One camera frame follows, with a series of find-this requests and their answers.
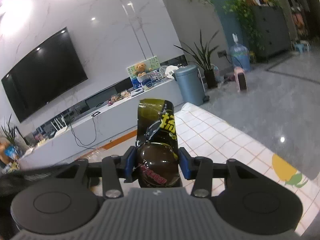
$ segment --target gray ribbed surface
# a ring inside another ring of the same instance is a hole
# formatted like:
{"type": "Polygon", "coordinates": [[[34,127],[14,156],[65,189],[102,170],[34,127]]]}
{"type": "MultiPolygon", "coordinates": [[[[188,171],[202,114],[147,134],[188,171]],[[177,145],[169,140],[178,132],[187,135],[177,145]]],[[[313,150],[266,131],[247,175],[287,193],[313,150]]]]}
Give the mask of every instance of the gray ribbed surface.
{"type": "Polygon", "coordinates": [[[13,238],[13,240],[102,239],[294,240],[299,237],[293,231],[275,236],[257,236],[239,231],[219,217],[209,200],[191,197],[184,188],[132,188],[128,197],[105,201],[91,222],[73,232],[58,236],[43,236],[21,231],[13,238]]]}

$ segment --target cabinet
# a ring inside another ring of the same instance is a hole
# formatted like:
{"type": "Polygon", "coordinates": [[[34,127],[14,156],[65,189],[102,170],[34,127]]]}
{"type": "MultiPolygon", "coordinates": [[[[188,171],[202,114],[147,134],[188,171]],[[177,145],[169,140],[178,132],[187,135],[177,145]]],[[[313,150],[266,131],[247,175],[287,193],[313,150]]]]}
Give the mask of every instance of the cabinet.
{"type": "Polygon", "coordinates": [[[270,57],[290,49],[290,36],[283,11],[280,7],[252,6],[257,30],[262,37],[264,50],[257,50],[257,58],[270,57]]]}

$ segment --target green and black wrapper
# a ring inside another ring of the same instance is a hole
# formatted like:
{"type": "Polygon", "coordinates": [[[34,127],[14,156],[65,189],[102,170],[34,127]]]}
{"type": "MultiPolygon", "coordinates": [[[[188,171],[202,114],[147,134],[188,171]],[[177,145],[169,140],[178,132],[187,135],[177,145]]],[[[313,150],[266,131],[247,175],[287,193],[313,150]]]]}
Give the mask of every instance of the green and black wrapper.
{"type": "Polygon", "coordinates": [[[146,98],[138,107],[137,163],[141,187],[179,187],[178,142],[173,104],[146,98]]]}

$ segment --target tv screen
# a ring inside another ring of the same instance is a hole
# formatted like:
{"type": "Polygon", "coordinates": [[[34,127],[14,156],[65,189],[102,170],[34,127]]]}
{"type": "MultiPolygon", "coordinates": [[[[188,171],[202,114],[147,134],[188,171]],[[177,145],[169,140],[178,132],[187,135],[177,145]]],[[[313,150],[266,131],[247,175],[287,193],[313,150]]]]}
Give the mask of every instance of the tv screen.
{"type": "Polygon", "coordinates": [[[64,28],[29,52],[1,81],[22,122],[86,79],[68,30],[64,28]]]}

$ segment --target wall outlet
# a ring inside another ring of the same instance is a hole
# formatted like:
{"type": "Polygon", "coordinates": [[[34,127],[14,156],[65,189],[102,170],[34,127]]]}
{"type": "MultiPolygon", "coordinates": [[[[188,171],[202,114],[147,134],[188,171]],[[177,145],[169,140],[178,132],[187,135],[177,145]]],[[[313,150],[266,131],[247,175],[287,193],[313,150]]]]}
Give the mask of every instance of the wall outlet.
{"type": "Polygon", "coordinates": [[[219,57],[219,58],[225,57],[226,55],[227,55],[226,50],[222,50],[222,51],[219,51],[219,52],[218,52],[218,57],[219,57]]]}

